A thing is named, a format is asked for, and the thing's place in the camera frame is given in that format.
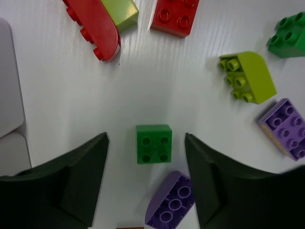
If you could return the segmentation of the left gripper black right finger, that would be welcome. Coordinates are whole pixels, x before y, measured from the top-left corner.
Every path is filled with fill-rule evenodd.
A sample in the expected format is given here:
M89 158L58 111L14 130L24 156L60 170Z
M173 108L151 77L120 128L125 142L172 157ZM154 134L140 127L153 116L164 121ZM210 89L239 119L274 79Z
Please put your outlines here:
M304 228L304 166L275 174L235 161L192 134L184 142L200 228Z

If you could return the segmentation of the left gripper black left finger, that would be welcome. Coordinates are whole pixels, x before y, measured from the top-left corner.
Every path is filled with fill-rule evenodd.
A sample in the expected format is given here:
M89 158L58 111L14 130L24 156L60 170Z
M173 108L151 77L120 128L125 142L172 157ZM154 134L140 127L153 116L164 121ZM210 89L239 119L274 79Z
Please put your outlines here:
M108 154L107 133L42 165L0 178L3 229L92 226Z

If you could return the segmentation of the purple butterfly lego brick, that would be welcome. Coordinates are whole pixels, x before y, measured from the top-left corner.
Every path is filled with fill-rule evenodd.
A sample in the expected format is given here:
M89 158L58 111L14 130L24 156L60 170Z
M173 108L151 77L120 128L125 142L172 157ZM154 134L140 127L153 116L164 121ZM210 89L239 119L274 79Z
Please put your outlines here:
M152 197L145 214L145 225L154 229L175 229L195 203L188 176L170 173Z

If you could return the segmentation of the orange lego plate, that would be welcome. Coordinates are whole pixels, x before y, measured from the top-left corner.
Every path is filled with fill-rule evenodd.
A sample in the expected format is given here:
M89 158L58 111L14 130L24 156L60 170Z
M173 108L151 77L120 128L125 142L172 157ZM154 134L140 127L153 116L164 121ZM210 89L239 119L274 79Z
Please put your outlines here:
M144 229L144 227L125 227L125 228L116 228L116 229Z

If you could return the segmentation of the green two-by-two lego brick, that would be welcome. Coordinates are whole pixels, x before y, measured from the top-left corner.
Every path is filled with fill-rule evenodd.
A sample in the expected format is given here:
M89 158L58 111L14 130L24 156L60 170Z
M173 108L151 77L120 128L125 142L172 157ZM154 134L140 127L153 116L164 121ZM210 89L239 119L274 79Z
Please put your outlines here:
M137 125L137 163L169 163L173 132L169 125Z

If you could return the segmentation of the lime green lego brick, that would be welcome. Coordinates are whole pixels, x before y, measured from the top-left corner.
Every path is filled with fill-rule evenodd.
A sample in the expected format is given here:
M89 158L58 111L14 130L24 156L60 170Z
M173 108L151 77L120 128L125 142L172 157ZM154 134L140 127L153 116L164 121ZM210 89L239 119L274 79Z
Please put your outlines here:
M218 65L226 73L225 81L235 100L261 104L277 94L267 64L256 52L221 55Z

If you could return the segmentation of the dark green lego brick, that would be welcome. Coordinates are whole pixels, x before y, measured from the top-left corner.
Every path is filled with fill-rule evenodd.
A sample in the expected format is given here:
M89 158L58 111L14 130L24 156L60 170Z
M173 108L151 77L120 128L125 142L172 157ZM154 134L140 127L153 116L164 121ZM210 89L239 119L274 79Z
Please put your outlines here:
M304 57L305 13L282 18L275 27L275 35L268 40L267 49L280 58Z

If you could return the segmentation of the left white divided container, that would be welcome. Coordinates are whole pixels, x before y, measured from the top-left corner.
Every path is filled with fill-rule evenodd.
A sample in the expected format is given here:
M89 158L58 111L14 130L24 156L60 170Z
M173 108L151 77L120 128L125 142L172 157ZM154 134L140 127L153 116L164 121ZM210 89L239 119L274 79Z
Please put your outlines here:
M13 176L30 168L26 139L16 132L3 136L0 139L0 175Z

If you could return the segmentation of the white divided container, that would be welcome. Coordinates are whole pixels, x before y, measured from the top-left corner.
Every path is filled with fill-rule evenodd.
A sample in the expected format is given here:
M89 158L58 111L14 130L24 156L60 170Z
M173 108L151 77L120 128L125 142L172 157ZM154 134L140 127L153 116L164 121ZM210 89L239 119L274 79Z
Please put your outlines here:
M11 27L0 20L0 136L20 127L24 109Z
M13 176L30 168L26 139L16 132L3 136L0 139L0 175Z

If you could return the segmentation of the right white divided container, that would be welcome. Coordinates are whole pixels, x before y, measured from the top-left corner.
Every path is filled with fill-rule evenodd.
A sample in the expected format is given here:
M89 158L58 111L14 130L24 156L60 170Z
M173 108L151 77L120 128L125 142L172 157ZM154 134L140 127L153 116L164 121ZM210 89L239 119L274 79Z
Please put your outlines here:
M0 20L0 136L20 127L24 109L11 27Z

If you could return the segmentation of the small red lego brick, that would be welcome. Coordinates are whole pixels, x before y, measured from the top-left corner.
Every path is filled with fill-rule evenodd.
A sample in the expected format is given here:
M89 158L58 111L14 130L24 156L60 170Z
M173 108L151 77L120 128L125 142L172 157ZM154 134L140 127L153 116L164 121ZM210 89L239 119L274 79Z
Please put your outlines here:
M96 47L94 54L100 61L116 59L121 48L119 32L104 5L99 0L64 0L67 13L81 26L84 39Z

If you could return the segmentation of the small lime lego brick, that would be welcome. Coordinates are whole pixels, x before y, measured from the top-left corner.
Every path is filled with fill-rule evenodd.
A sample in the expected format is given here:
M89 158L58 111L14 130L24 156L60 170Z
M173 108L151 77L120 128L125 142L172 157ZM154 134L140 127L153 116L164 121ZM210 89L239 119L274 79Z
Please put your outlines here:
M137 25L139 10L133 0L101 0L119 33Z

